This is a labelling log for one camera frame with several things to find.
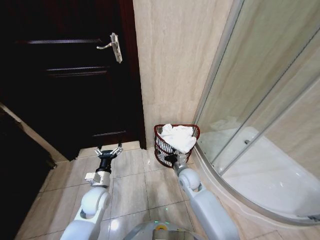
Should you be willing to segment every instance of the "white shower base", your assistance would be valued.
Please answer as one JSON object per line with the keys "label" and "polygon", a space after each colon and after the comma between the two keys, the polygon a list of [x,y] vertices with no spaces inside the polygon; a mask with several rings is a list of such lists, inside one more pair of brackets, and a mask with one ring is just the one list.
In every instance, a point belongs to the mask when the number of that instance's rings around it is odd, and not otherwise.
{"label": "white shower base", "polygon": [[[202,133],[199,146],[212,161],[235,129]],[[215,161],[219,170],[243,149],[257,130],[246,127]],[[222,178],[255,204],[289,218],[320,214],[320,180],[262,136]]]}

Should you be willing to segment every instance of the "door frame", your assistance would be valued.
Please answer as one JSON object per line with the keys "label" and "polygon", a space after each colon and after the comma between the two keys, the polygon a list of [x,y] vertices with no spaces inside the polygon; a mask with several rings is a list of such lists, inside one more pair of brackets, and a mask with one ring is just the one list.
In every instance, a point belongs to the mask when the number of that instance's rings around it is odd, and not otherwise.
{"label": "door frame", "polygon": [[146,142],[146,131],[145,131],[145,119],[144,119],[144,109],[142,100],[142,89],[141,89],[141,79],[140,79],[140,68],[139,68],[139,58],[138,58],[138,45],[137,45],[137,34],[136,34],[136,24],[135,24],[135,11],[133,0],[117,0],[121,28],[123,32],[123,38],[126,39],[125,49],[126,55],[128,57],[129,64],[129,75],[133,81],[133,86],[136,93],[134,102],[136,103],[136,127],[138,129],[138,139],[140,142],[140,147],[142,149],[147,149]]}

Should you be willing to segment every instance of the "white towel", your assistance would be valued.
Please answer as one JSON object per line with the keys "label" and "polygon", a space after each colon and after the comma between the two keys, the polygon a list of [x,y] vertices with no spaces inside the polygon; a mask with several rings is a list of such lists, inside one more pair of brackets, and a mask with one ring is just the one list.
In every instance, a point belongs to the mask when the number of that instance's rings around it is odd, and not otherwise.
{"label": "white towel", "polygon": [[197,138],[192,136],[194,130],[191,126],[174,126],[166,124],[162,127],[160,137],[174,149],[186,154],[196,144]]}

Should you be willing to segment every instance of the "shower door frame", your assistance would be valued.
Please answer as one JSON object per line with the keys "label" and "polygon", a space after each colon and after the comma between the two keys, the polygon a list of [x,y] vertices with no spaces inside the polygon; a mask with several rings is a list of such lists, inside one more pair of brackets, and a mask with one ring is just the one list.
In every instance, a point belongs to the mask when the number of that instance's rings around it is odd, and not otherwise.
{"label": "shower door frame", "polygon": [[[225,27],[223,29],[199,104],[197,106],[194,118],[193,118],[193,124],[197,124],[197,122],[200,119],[201,113],[203,111],[203,108],[205,106],[205,103],[207,101],[207,98],[209,96],[210,90],[214,84],[217,72],[219,70],[220,64],[222,62],[222,59],[224,57],[224,54],[226,52],[226,49],[228,47],[228,43],[231,39],[234,27],[237,23],[239,14],[242,10],[242,6],[244,4],[245,0],[234,0],[232,3],[232,6],[230,8],[230,12],[229,15],[227,17],[226,23],[225,23]],[[219,184],[221,184],[221,186],[223,188],[225,188],[234,198],[236,198],[238,201],[242,202],[243,204],[245,204],[247,207],[253,209],[254,211],[256,211],[259,214],[262,214],[272,220],[278,221],[280,223],[284,223],[284,224],[290,224],[290,225],[296,225],[296,226],[315,226],[315,225],[320,225],[320,222],[316,222],[314,220],[308,219],[308,218],[289,218],[289,217],[285,217],[282,216],[280,214],[274,213],[264,207],[261,207],[260,205],[254,203],[253,201],[251,201],[250,199],[246,198],[244,195],[242,195],[240,192],[236,191],[231,185],[229,185],[223,178],[222,175],[226,172],[226,170],[228,170],[238,159],[239,157],[241,157],[253,144],[256,140],[258,140],[260,138],[261,135],[263,135],[263,133],[277,120],[279,119],[283,113],[290,108],[290,106],[292,106],[294,104],[294,102],[305,92],[308,90],[308,88],[316,81],[316,79],[314,79],[313,81],[311,81],[311,83],[309,84],[308,87],[304,88],[299,94],[298,96],[296,96],[296,98],[288,105],[284,108],[283,111],[281,111],[274,119],[273,121],[270,122],[270,124],[268,124],[263,131],[259,132],[254,139],[245,147],[243,148],[233,159],[230,163],[227,164],[227,166],[224,168],[223,171],[221,172],[217,172],[214,168],[214,166],[212,165],[212,163],[219,157],[219,155],[222,153],[223,149],[215,156],[214,159],[212,159],[212,161],[210,161],[205,153],[202,151],[202,149],[200,148],[199,144],[196,143],[195,144],[195,152],[196,154],[199,156],[200,159],[202,159],[203,164],[206,166],[206,168],[210,171],[210,173],[212,174],[212,176],[219,182]],[[254,108],[254,110],[252,111],[252,113],[259,107],[259,105],[262,103],[262,101],[265,98],[262,98],[262,100],[258,103],[258,105]],[[248,117],[246,118],[246,120],[243,122],[243,124],[238,127],[238,129],[236,130],[236,132],[232,135],[232,137],[229,139],[229,141],[225,144],[225,146],[227,146],[229,144],[229,142],[240,132],[241,129],[243,129],[245,126],[245,123],[247,122],[247,120],[250,118],[250,116],[252,115],[249,114]]]}

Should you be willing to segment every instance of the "beige tile wall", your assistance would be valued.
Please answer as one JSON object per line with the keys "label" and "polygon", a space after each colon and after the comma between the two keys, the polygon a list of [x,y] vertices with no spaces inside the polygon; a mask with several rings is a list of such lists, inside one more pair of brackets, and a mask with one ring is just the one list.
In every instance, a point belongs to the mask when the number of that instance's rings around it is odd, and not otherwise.
{"label": "beige tile wall", "polygon": [[246,0],[199,121],[202,132],[240,126],[320,22],[320,1]]}
{"label": "beige tile wall", "polygon": [[265,136],[320,179],[320,77]]}
{"label": "beige tile wall", "polygon": [[306,46],[281,80],[268,94],[247,125],[263,131],[320,75],[320,32]]}
{"label": "beige tile wall", "polygon": [[191,123],[233,0],[133,0],[147,147]]}

